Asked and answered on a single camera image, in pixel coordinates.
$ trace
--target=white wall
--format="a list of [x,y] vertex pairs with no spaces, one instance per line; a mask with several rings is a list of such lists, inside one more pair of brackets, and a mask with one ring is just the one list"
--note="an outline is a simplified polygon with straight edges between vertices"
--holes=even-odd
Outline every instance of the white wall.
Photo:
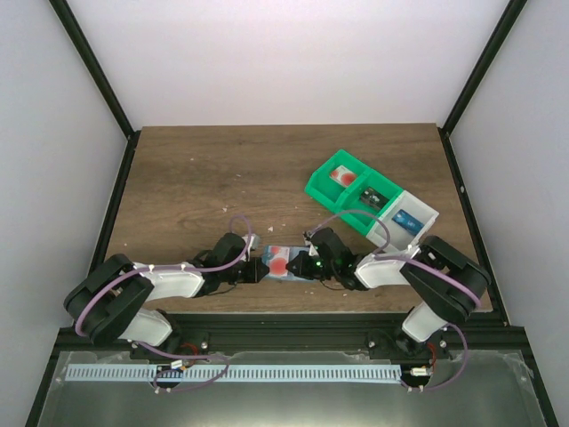
[[0,424],[24,425],[124,136],[47,1],[1,2]]
[[512,321],[569,425],[569,3],[528,2],[452,135]]
[[445,121],[506,0],[69,0],[135,128]]

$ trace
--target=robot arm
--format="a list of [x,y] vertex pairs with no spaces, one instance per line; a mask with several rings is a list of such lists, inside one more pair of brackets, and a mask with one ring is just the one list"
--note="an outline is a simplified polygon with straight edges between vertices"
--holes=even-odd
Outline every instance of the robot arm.
[[[396,338],[398,347],[408,354],[448,323],[465,322],[490,284],[485,270],[437,236],[429,236],[420,246],[402,253],[382,255],[351,253],[330,228],[306,238],[313,256],[301,252],[287,264],[296,276],[334,277],[347,289],[361,291],[410,285],[421,296],[423,302],[411,310]],[[449,281],[458,282],[459,287]]]
[[154,268],[131,262],[125,255],[116,254],[102,263],[65,299],[64,307],[75,321],[87,304],[111,281],[132,270],[140,270],[121,281],[113,293],[105,294],[89,311],[82,326],[83,332],[95,345],[105,345],[116,339],[146,342],[152,346],[167,345],[172,336],[172,322],[163,311],[142,308],[145,302],[181,296],[197,298],[215,292],[221,283],[256,283],[268,274],[268,267],[250,256],[259,244],[252,235],[244,257],[230,268],[200,273],[196,269],[215,269],[235,260],[244,251],[245,238],[227,233],[202,260]]

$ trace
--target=black metal beam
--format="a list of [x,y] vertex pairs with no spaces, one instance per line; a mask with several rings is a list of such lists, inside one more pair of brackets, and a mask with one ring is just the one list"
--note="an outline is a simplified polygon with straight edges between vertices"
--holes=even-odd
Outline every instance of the black metal beam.
[[469,193],[464,186],[464,181],[462,180],[461,169],[454,156],[453,145],[448,138],[447,133],[443,129],[439,129],[439,134],[441,137],[441,142],[443,143],[443,149],[445,150],[446,160],[451,169],[451,175],[453,176],[454,185],[459,195],[459,200],[461,201],[462,211],[464,212],[464,217],[466,218],[466,223],[469,226],[470,237],[472,238],[472,244],[477,253],[478,263],[484,267],[490,274],[490,279],[492,283],[488,286],[488,295],[490,296],[490,302],[492,303],[493,310],[498,313],[500,321],[507,324],[508,313],[504,306],[504,302],[501,299],[500,290],[496,284],[496,277],[494,276],[492,270],[492,264],[490,263],[490,258],[486,252],[484,245],[484,240],[482,239],[482,234],[480,234],[480,228],[478,228],[478,223],[474,211],[472,210],[472,204],[470,203]]
[[[363,350],[366,337],[375,331],[391,333],[401,325],[404,313],[368,314],[180,314],[172,315],[184,336],[206,333],[209,351],[237,352],[260,350],[314,351]],[[533,387],[541,410],[550,427],[558,426],[551,403],[525,330],[517,326],[496,326],[483,316],[473,318],[461,327],[472,350],[519,350],[533,370]],[[460,350],[460,337],[451,329],[444,332],[449,350]],[[62,351],[128,351],[130,344],[121,341],[106,347],[93,347],[75,330],[60,330],[47,364],[44,379],[32,406],[27,427],[36,426],[45,397]]]
[[451,110],[448,118],[445,121],[443,130],[447,135],[453,133],[454,128],[461,119],[462,113],[469,105],[474,92],[477,90],[480,82],[484,78],[486,71],[490,68],[492,61],[494,60],[496,54],[500,50],[504,40],[508,36],[509,31],[514,26],[517,17],[524,9],[527,0],[510,0],[504,13],[502,14],[496,28],[494,29],[488,43],[486,44],[482,54],[478,58],[477,64],[475,65],[470,77],[467,80],[458,100],[454,103],[454,107]]
[[110,236],[113,233],[113,228],[115,227],[118,207],[121,205],[124,187],[126,186],[126,179],[128,178],[128,173],[131,171],[131,164],[134,160],[134,153],[136,151],[136,146],[139,143],[139,138],[140,131],[137,131],[134,133],[132,138],[126,142],[123,161],[121,162],[120,168],[118,169],[118,176],[116,177],[115,187],[113,188],[113,192],[110,196],[110,201],[108,202],[107,212],[105,213],[105,219],[103,220],[103,225],[100,229],[99,240],[95,246],[95,253],[92,256],[89,273],[92,273],[99,265],[105,261],[108,242],[110,241]]
[[79,23],[71,11],[67,0],[50,0],[50,3],[52,4],[53,10],[60,18],[61,24],[63,24],[63,27],[67,31],[71,42],[73,42],[73,45],[79,52],[79,55],[89,70],[89,73],[91,73],[95,84],[99,87],[101,95],[103,95],[103,98],[107,102],[113,116],[115,116],[115,120],[121,127],[124,136],[126,138],[131,138],[134,135],[134,129],[132,129],[128,117],[124,113],[124,110],[121,107],[113,88],[108,82],[103,69],[100,67],[87,38],[83,34],[83,30],[79,27]]

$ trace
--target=small object in tray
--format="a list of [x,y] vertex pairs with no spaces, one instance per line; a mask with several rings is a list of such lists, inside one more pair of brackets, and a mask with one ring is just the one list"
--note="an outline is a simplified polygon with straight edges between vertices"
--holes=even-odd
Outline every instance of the small object in tray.
[[338,182],[342,187],[347,188],[357,178],[357,175],[346,166],[340,165],[330,173],[330,178]]
[[389,203],[389,199],[383,196],[381,193],[368,187],[362,195],[359,197],[363,204],[370,206],[373,209],[380,211],[383,207]]
[[397,225],[405,229],[412,236],[417,236],[423,227],[425,227],[425,224],[417,220],[415,217],[411,216],[403,209],[399,210],[399,212],[393,216],[393,221],[395,221]]

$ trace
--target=red object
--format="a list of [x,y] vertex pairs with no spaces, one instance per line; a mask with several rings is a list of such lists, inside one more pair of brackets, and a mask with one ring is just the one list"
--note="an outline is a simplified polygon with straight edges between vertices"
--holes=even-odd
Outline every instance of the red object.
[[356,178],[357,175],[355,173],[345,173],[341,176],[341,183],[348,187]]
[[270,273],[276,276],[283,276],[286,274],[286,264],[288,261],[285,258],[274,258],[271,260],[269,268]]

